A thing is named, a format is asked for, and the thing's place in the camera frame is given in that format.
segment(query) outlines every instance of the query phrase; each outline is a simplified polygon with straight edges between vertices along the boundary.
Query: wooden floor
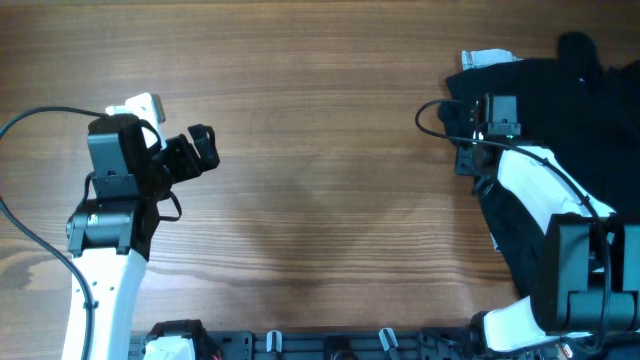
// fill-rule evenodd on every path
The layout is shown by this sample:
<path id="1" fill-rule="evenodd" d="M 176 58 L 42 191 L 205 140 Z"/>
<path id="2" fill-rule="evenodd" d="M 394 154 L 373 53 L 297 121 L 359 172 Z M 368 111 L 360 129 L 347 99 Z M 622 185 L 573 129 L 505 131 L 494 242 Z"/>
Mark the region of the wooden floor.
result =
<path id="1" fill-rule="evenodd" d="M 415 111 L 448 96 L 465 49 L 551 57 L 583 30 L 606 65 L 640 57 L 638 3 L 139 3 L 0 7 L 0 124 L 154 92 L 167 136 L 217 132 L 220 167 L 174 188 L 184 215 L 154 237 L 135 331 L 463 325 L 510 303 L 470 180 Z M 89 121 L 29 118 L 0 149 L 2 196 L 61 250 Z M 59 358 L 70 278 L 0 218 L 0 358 Z"/>

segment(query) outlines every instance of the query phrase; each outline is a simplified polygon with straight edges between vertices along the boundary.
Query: black cloth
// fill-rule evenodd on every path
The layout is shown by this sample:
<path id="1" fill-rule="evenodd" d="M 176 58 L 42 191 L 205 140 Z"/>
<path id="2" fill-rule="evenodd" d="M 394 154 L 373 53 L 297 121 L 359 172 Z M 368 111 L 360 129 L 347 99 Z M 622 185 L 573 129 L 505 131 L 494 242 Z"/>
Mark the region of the black cloth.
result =
<path id="1" fill-rule="evenodd" d="M 640 215 L 640 61 L 602 70 L 594 43 L 562 35 L 558 59 L 530 59 L 471 69 L 446 79 L 466 104 L 486 93 L 517 96 L 524 138 L 541 140 L 560 165 L 621 216 Z M 447 135 L 470 137 L 470 107 L 443 104 Z M 522 297 L 530 294 L 543 232 L 522 203 L 496 184 L 480 198 L 483 214 Z"/>

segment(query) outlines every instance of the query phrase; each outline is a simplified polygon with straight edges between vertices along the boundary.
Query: brown background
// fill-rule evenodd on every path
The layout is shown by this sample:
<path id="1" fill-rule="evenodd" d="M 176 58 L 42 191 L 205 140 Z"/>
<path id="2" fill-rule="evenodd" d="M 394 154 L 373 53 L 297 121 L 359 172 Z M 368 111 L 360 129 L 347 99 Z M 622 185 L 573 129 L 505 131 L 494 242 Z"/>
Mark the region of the brown background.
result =
<path id="1" fill-rule="evenodd" d="M 0 123 L 149 91 L 167 136 L 217 132 L 219 169 L 174 188 L 184 216 L 156 233 L 135 331 L 462 325 L 510 303 L 470 179 L 415 111 L 448 96 L 465 49 L 552 57 L 580 29 L 606 65 L 640 57 L 638 3 L 151 2 L 0 7 Z M 60 249 L 89 121 L 33 117 L 2 141 L 2 195 Z M 0 358 L 58 358 L 69 293 L 66 269 L 0 218 Z"/>

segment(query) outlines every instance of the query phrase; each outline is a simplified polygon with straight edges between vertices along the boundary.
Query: black fabric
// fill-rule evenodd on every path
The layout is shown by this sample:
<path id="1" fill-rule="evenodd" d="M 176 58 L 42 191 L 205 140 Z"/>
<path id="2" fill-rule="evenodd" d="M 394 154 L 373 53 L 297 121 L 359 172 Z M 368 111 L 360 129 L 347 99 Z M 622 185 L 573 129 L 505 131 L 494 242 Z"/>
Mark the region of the black fabric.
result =
<path id="1" fill-rule="evenodd" d="M 603 72 L 593 42 L 562 35 L 558 60 L 530 59 L 472 69 L 446 79 L 469 106 L 486 93 L 516 95 L 523 137 L 541 140 L 592 195 L 622 216 L 640 214 L 640 61 Z M 467 107 L 443 104 L 447 135 L 471 136 Z M 522 297 L 531 292 L 543 233 L 501 186 L 480 199 L 483 214 Z"/>

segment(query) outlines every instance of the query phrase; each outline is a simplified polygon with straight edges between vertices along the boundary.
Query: wooden surface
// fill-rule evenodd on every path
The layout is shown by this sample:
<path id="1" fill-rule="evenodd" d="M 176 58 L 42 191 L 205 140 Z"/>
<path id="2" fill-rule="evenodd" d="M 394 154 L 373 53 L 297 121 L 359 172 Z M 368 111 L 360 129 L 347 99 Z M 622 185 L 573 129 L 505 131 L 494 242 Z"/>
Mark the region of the wooden surface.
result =
<path id="1" fill-rule="evenodd" d="M 470 180 L 415 111 L 448 96 L 464 49 L 550 57 L 580 29 L 604 64 L 640 57 L 637 3 L 138 2 L 0 7 L 0 123 L 149 91 L 167 136 L 217 132 L 220 167 L 174 188 L 183 219 L 155 235 L 135 331 L 463 325 L 510 303 Z M 33 117 L 0 149 L 6 202 L 61 250 L 89 120 Z M 62 265 L 0 218 L 0 358 L 58 358 L 69 293 Z"/>

